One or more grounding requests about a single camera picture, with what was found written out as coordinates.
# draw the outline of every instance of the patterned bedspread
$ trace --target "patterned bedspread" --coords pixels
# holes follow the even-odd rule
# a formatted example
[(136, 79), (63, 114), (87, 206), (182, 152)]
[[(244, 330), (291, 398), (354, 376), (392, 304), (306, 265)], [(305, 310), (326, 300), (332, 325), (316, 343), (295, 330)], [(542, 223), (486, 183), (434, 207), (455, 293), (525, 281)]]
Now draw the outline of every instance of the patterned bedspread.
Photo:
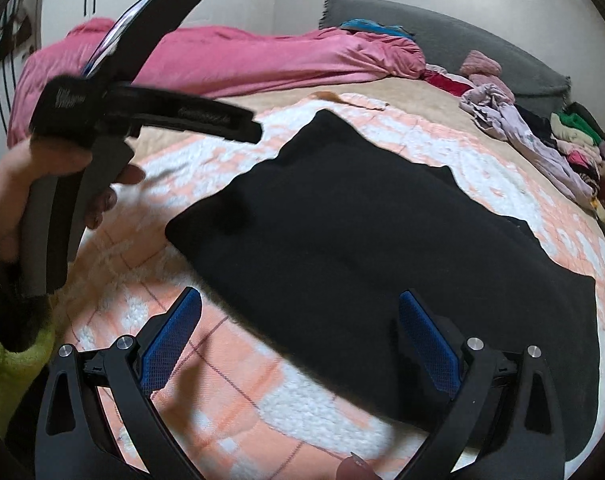
[[(79, 350), (104, 348), (166, 311), (186, 285), (203, 295), (202, 319), (167, 386), (153, 402), (190, 459), (209, 479), (333, 479), (351, 452), (391, 479), (425, 434), (381, 420), (336, 397), (228, 314), (166, 241), (169, 219), (219, 191), (330, 108), (379, 146), (414, 162), (447, 165), (460, 188), (490, 210), (526, 220), (547, 254), (597, 282), (601, 381), (597, 424), (569, 476), (605, 429), (605, 241), (559, 195), (476, 136), (430, 123), (358, 94), (324, 92), (259, 116), (258, 145), (194, 135), (149, 158), (141, 186), (118, 189), (102, 227), (87, 232), (68, 284), (58, 294), (60, 338)], [(105, 410), (128, 462), (144, 468), (108, 390)], [(459, 465), (473, 460), (465, 453)]]

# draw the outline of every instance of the gripper handle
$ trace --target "gripper handle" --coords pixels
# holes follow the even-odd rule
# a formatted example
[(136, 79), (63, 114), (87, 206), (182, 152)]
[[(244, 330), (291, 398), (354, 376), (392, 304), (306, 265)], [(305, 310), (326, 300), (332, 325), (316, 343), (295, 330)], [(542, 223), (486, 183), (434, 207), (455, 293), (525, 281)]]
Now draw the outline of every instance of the gripper handle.
[(22, 294), (52, 294), (67, 281), (67, 263), (76, 258), (91, 200), (132, 160), (134, 150), (118, 137), (99, 136), (91, 164), (79, 173), (48, 175), (32, 184), (21, 224)]

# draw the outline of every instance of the metal pin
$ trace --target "metal pin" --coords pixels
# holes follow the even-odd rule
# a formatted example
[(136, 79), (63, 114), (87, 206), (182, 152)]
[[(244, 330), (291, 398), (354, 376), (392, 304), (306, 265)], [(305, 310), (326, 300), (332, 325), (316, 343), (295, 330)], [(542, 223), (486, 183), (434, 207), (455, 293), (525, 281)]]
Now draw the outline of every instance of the metal pin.
[(482, 339), (477, 337), (470, 337), (467, 339), (467, 346), (472, 350), (482, 350), (485, 347), (485, 344), (482, 342)]
[(131, 348), (132, 344), (134, 344), (134, 338), (130, 335), (123, 335), (116, 342), (116, 346), (121, 350), (126, 350), (127, 348)]
[(71, 345), (62, 345), (60, 347), (60, 349), (58, 350), (58, 355), (60, 357), (67, 357), (68, 355), (71, 354), (71, 352), (73, 352), (73, 346), (71, 346)]
[(529, 348), (527, 348), (527, 352), (531, 357), (540, 357), (542, 355), (542, 350), (535, 345), (531, 345)]

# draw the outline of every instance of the blue gripper pad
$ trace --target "blue gripper pad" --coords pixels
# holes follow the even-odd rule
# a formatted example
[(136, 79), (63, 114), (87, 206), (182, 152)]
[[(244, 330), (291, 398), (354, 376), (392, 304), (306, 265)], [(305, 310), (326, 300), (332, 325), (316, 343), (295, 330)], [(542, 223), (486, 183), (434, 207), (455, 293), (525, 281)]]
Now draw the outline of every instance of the blue gripper pad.
[(192, 289), (183, 298), (142, 356), (140, 388), (146, 396), (165, 387), (201, 314), (200, 294), (197, 290)]
[(409, 291), (400, 295), (399, 321), (433, 385), (453, 399), (461, 385), (458, 356)]

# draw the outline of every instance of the pink towel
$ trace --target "pink towel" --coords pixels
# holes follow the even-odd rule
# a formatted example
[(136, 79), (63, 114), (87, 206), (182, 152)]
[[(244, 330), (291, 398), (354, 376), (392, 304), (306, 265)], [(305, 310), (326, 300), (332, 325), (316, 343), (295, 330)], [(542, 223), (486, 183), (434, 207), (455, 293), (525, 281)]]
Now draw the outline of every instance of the pink towel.
[(493, 83), (507, 96), (509, 104), (513, 104), (515, 103), (515, 95), (498, 77), (501, 73), (502, 67), (500, 63), (485, 56), (478, 50), (472, 50), (460, 67), (460, 74), (468, 77), (473, 84), (480, 86), (486, 83)]
[[(7, 143), (28, 136), (46, 83), (78, 74), (114, 22), (94, 18), (34, 53), (16, 88)], [(188, 27), (167, 34), (136, 84), (217, 98), (304, 86), (361, 83), (397, 76), (417, 79), (425, 56), (413, 41), (339, 28), (301, 36), (258, 36), (231, 27)]]

